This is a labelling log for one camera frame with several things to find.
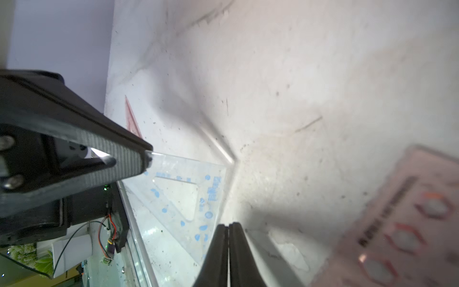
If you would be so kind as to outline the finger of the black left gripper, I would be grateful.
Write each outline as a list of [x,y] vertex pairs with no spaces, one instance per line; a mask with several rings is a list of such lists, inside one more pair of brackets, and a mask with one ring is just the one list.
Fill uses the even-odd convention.
[[105,117],[60,74],[1,71],[1,216],[140,175],[153,146]]

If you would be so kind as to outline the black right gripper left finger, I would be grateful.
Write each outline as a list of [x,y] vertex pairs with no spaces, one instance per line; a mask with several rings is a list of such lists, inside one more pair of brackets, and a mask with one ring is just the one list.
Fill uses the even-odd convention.
[[228,227],[216,227],[194,287],[227,287],[228,285]]

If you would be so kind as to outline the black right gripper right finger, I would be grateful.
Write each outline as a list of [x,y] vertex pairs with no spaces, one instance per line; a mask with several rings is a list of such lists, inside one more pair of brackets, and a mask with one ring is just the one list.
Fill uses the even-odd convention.
[[229,225],[229,272],[231,287],[266,287],[239,222]]

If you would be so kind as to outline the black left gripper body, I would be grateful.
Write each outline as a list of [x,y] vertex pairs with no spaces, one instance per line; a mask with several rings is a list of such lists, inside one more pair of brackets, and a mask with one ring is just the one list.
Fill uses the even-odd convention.
[[1,218],[1,247],[37,243],[64,236],[68,228],[111,215],[117,229],[115,244],[125,246],[129,220],[116,183],[55,200]]

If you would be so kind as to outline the clear blue triangle ruler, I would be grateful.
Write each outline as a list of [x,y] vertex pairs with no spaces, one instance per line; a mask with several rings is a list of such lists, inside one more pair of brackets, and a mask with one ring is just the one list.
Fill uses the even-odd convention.
[[123,181],[169,231],[174,240],[198,263],[207,254],[227,176],[235,156],[223,153],[222,164],[153,153],[147,170]]

